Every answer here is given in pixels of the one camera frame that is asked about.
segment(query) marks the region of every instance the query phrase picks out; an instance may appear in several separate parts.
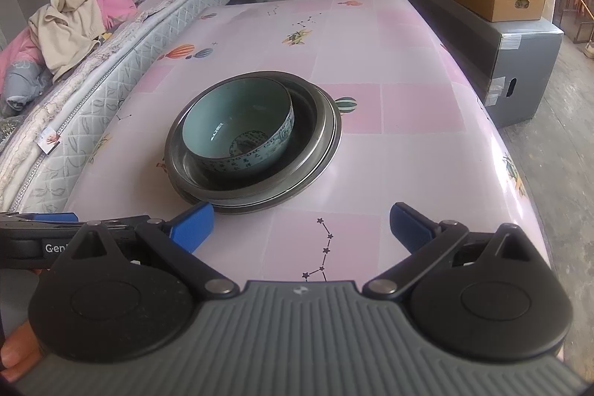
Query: beige cloth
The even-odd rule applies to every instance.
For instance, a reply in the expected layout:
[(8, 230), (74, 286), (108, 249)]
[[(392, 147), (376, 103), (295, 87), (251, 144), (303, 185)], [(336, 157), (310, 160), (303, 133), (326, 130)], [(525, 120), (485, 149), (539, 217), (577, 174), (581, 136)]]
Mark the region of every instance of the beige cloth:
[(29, 27), (54, 82), (81, 62), (105, 32), (97, 0), (50, 0), (29, 18)]

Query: hot air balloon print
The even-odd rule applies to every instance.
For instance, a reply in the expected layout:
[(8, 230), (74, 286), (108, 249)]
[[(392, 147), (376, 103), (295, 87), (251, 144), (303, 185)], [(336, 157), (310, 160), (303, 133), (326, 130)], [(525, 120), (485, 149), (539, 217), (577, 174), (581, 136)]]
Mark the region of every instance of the hot air balloon print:
[(213, 48), (204, 48), (198, 51), (198, 53), (194, 54), (195, 58), (207, 57), (209, 54), (213, 52)]
[(357, 100), (350, 96), (343, 96), (342, 98), (335, 99), (334, 101), (338, 107), (338, 111), (343, 115), (355, 111), (357, 108)]
[(163, 59), (164, 57), (178, 59), (180, 57), (187, 56), (192, 51), (194, 51), (194, 44), (182, 44), (181, 46), (177, 46), (176, 48), (172, 49), (167, 54), (162, 54), (157, 59)]

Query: finger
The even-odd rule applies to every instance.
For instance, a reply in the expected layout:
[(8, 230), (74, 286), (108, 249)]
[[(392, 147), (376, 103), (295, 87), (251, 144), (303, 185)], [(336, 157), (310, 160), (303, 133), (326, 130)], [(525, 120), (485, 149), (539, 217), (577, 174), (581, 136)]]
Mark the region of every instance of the finger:
[(32, 352), (38, 350), (37, 339), (29, 321), (25, 322), (8, 336), (0, 349), (0, 359), (4, 367), (13, 367)]
[(25, 359), (9, 369), (5, 369), (0, 374), (6, 378), (8, 382), (15, 382), (17, 379), (23, 376), (29, 369), (34, 367), (35, 364), (41, 359), (41, 353), (35, 351), (29, 354)]

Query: metal basin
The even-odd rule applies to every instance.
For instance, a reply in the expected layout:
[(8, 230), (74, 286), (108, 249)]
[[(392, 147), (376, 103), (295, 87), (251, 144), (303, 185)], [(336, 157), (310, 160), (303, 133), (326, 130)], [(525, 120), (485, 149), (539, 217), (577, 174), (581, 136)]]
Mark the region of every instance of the metal basin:
[(274, 206), (295, 196), (326, 168), (340, 142), (340, 113), (320, 88), (298, 76), (266, 71), (237, 76), (268, 76), (287, 87), (295, 110), (295, 125), (283, 156), (265, 171), (244, 179), (225, 179), (201, 168), (182, 142), (183, 121), (191, 107), (179, 114), (167, 136), (165, 165), (177, 192), (188, 202), (206, 200), (224, 213), (246, 213)]

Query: concrete floor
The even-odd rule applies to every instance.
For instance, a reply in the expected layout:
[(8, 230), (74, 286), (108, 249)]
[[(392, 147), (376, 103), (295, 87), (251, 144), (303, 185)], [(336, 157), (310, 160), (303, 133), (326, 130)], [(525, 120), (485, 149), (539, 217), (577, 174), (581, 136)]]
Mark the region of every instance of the concrete floor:
[(500, 130), (574, 309), (565, 361), (594, 380), (594, 60), (564, 36), (530, 121)]

